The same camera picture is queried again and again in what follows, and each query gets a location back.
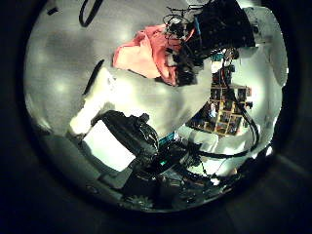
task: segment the pink cloth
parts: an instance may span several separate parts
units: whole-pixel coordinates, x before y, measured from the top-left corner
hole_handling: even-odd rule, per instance
[[[167,40],[163,31],[165,25],[147,26],[139,31],[133,41],[120,46],[114,56],[113,66],[130,69],[147,78],[162,77],[173,86],[176,85],[176,67],[168,67],[166,49],[178,51],[177,40]]]

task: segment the electronic component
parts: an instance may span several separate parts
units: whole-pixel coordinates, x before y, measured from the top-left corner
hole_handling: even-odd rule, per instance
[[[110,110],[99,119],[143,166],[149,165],[158,156],[158,135],[147,125],[147,114],[126,117],[122,112]]]

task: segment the black cable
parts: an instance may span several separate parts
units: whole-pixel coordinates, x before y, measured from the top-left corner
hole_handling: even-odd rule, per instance
[[[223,74],[223,82],[228,90],[228,92],[231,92],[231,89],[224,77],[224,72],[225,72],[225,59],[223,60],[223,63],[222,63],[222,71]],[[235,94],[233,94],[233,98],[234,98],[234,101],[236,103],[236,105],[239,107],[240,111],[242,112],[242,115],[244,117],[244,119],[247,121],[247,123],[250,125],[251,129],[252,129],[252,132],[253,132],[253,147],[252,147],[252,150],[254,150],[258,143],[259,143],[259,132],[258,132],[258,129],[257,129],[257,126],[256,126],[256,123],[254,122],[253,118],[251,118],[247,112],[247,110],[239,103],[239,101],[236,99],[235,97]]]
[[[84,21],[84,12],[85,12],[85,9],[86,9],[88,2],[89,2],[89,0],[84,1],[84,3],[82,4],[81,10],[80,10],[80,14],[79,14],[79,22],[80,22],[80,25],[83,27],[88,27],[90,25],[90,23],[93,21],[93,19],[95,18],[95,16],[98,13],[98,10],[99,10],[100,5],[102,4],[103,0],[96,0],[94,6],[91,9],[89,16],[87,17],[86,21]]]
[[[98,77],[99,70],[100,70],[101,66],[103,65],[103,63],[104,63],[104,59],[97,63],[94,71],[92,72],[92,75],[91,75],[91,77],[89,79],[89,82],[87,84],[87,87],[86,87],[85,92],[84,92],[83,95],[86,95],[89,92],[89,90],[92,87],[92,85],[95,83],[96,78]]]

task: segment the wire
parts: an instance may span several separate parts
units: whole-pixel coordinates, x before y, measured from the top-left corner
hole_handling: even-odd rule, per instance
[[[224,79],[224,73],[225,73],[225,58],[223,59],[223,63],[222,63],[222,71],[221,71],[222,78],[223,78],[222,81],[224,82],[227,90],[229,92],[231,92],[231,89],[230,89],[226,79]],[[251,127],[251,130],[252,130],[252,133],[253,133],[253,147],[252,147],[252,150],[254,150],[257,147],[258,143],[259,143],[259,132],[258,132],[257,126],[256,126],[253,118],[251,116],[249,116],[247,110],[244,107],[242,107],[242,105],[236,99],[235,94],[233,94],[233,98],[234,98],[234,101],[235,101],[236,105],[238,106],[238,108],[242,112],[242,115],[243,115],[244,119],[247,121],[247,123]]]
[[[100,5],[102,4],[103,0],[96,0],[94,6],[91,9],[89,16],[87,17],[86,21],[84,21],[84,12],[85,12],[85,8],[86,8],[88,2],[89,2],[89,0],[84,1],[84,3],[82,4],[81,10],[80,10],[80,14],[79,14],[79,22],[80,22],[80,25],[83,27],[88,27],[89,24],[93,21],[93,19],[95,18],[95,16],[98,13],[98,10],[99,10]]]
[[[215,171],[215,173],[213,173],[210,178],[212,178],[213,176],[216,176],[216,174],[218,173],[218,171],[220,171],[220,169],[222,168],[222,166],[224,165],[224,163],[227,161],[228,159],[224,159],[223,162],[220,164],[220,166],[218,167],[218,169]]]
[[[201,164],[202,164],[202,168],[203,168],[203,173],[204,173],[206,176],[209,176],[209,175],[207,174],[206,169],[204,168],[204,164],[203,164],[203,162],[202,162],[202,161],[201,161]]]

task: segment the fisheye lens view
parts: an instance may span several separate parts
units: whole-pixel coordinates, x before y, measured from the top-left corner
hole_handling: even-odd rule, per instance
[[[24,59],[49,160],[127,210],[171,213],[230,194],[274,154],[289,61],[257,0],[50,0]]]

